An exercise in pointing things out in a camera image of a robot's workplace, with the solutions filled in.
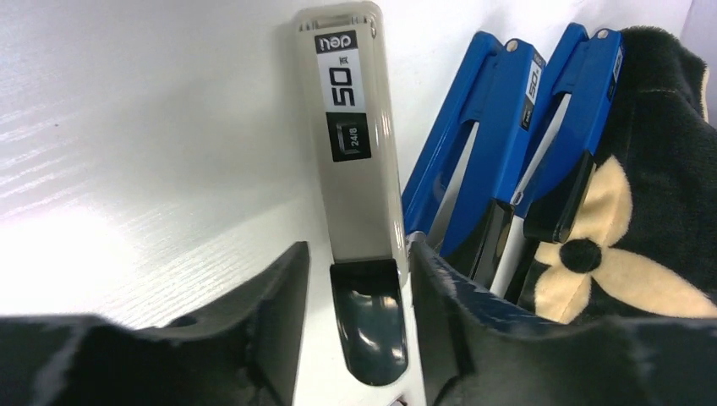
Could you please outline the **grey beige stapler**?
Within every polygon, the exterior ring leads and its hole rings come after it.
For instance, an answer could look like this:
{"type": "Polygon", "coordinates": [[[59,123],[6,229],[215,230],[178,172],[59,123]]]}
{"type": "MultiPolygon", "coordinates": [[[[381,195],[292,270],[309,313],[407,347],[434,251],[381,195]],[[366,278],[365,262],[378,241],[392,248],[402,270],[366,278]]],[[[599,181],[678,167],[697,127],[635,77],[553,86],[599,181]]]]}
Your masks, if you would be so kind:
{"type": "Polygon", "coordinates": [[[408,368],[407,251],[382,12],[371,1],[337,3],[300,11],[294,26],[345,366],[363,384],[388,386],[408,368]]]}

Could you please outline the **blue stapler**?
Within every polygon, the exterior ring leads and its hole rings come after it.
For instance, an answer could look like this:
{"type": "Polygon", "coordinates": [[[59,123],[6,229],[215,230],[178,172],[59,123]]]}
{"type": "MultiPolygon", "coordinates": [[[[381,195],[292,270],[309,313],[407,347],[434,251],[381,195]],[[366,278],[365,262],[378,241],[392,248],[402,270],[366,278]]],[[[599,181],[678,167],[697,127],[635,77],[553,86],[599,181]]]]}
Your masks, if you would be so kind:
{"type": "Polygon", "coordinates": [[[528,154],[547,147],[516,204],[526,239],[567,241],[594,173],[623,57],[620,32],[589,36],[578,23],[556,45],[540,80],[528,154]]]}
{"type": "Polygon", "coordinates": [[[406,233],[429,234],[468,138],[475,136],[440,255],[485,288],[505,250],[544,67],[532,44],[502,44],[477,32],[402,193],[406,233]]]}

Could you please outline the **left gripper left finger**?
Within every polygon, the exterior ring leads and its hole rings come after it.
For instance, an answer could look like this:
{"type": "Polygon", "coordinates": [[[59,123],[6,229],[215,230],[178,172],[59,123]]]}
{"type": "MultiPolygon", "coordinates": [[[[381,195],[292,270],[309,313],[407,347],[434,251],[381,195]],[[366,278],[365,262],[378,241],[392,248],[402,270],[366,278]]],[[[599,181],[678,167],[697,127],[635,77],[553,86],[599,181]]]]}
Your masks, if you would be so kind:
{"type": "Polygon", "coordinates": [[[289,405],[309,275],[297,242],[264,271],[163,327],[97,315],[1,320],[4,405],[289,405]]]}

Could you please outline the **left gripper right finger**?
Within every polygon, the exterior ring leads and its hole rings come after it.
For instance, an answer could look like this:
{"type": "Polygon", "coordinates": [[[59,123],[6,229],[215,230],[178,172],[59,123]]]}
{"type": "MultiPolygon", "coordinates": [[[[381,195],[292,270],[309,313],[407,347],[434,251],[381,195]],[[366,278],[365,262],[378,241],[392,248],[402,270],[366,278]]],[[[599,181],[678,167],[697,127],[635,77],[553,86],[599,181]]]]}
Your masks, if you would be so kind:
{"type": "Polygon", "coordinates": [[[547,321],[409,248],[429,405],[713,405],[716,322],[606,317],[547,321]]]}

